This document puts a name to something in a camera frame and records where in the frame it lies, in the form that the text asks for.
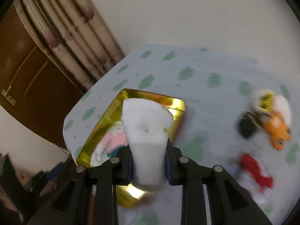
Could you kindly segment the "red gold toffee tin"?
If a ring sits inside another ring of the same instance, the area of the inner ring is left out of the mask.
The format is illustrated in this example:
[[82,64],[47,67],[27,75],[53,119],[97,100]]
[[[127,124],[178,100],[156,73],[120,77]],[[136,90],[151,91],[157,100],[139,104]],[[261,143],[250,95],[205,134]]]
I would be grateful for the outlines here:
[[[82,148],[82,151],[80,151],[80,154],[76,159],[78,165],[85,166],[87,168],[93,168],[90,166],[90,160],[93,151],[95,150],[98,142],[103,138],[105,133],[112,127],[112,125],[116,121],[122,121],[123,102],[125,99],[130,98],[151,100],[166,107],[173,115],[173,123],[169,132],[168,142],[171,143],[174,140],[185,113],[185,102],[181,99],[161,94],[155,94],[147,91],[123,89],[112,101],[112,103],[109,105],[104,114],[100,117],[98,123],[92,130],[90,136],[88,137],[86,143]],[[147,197],[155,189],[159,188],[163,184],[162,183],[159,186],[142,186],[133,184],[132,180],[133,173],[129,185],[119,185],[117,187],[117,202],[120,206],[124,208],[132,208],[139,205],[144,200],[146,200]]]

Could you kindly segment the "red white cloth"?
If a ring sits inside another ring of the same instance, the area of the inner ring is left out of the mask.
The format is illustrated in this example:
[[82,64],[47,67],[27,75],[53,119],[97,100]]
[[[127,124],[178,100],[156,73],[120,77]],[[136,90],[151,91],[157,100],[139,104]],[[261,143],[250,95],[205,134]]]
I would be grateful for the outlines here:
[[238,175],[238,182],[252,197],[258,194],[264,196],[266,190],[273,189],[274,179],[257,156],[243,153],[238,165],[241,170]]

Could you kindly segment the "pink teal wipes pack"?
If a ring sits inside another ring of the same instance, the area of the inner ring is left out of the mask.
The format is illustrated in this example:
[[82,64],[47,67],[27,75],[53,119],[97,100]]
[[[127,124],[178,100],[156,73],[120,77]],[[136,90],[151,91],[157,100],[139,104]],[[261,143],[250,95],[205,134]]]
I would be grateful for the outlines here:
[[119,149],[127,145],[124,126],[121,121],[116,121],[98,142],[91,155],[90,166],[100,166],[108,159],[116,157]]

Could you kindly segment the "white socks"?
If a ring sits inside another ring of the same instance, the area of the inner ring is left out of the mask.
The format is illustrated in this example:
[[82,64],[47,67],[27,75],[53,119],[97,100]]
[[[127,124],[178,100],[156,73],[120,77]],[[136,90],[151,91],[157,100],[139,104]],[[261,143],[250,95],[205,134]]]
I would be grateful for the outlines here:
[[133,156],[135,185],[159,186],[166,180],[165,153],[173,115],[152,100],[123,102],[121,121]]

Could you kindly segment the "orange plush toy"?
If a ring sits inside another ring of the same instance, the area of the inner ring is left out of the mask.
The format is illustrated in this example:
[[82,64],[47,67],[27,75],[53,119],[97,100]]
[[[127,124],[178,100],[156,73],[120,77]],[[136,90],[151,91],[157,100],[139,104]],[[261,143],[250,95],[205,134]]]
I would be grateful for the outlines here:
[[279,111],[274,111],[265,122],[263,128],[269,134],[269,140],[272,146],[282,151],[284,144],[291,140],[291,131],[285,123],[282,114]]

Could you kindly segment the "white sock yellow trim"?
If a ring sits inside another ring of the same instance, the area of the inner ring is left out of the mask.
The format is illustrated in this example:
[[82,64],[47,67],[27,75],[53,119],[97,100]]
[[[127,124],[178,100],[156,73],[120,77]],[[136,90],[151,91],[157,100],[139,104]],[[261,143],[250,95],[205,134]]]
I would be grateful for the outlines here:
[[292,111],[289,101],[284,96],[275,94],[269,89],[258,89],[251,96],[251,107],[254,112],[268,116],[273,112],[279,112],[285,124],[291,127]]

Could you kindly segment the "dark wooden door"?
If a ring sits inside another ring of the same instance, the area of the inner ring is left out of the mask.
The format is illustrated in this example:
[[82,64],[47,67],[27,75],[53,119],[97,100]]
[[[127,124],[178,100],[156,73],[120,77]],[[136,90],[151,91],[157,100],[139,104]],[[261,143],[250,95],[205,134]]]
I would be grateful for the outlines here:
[[30,131],[66,148],[64,119],[81,97],[11,5],[1,19],[1,106]]

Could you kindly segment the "beige floral curtain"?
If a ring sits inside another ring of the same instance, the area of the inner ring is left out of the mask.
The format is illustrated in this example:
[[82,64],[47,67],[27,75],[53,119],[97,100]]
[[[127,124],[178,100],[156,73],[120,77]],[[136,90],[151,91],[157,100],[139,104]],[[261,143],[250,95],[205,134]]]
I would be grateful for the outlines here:
[[14,6],[36,45],[81,92],[124,58],[91,0],[15,0]]

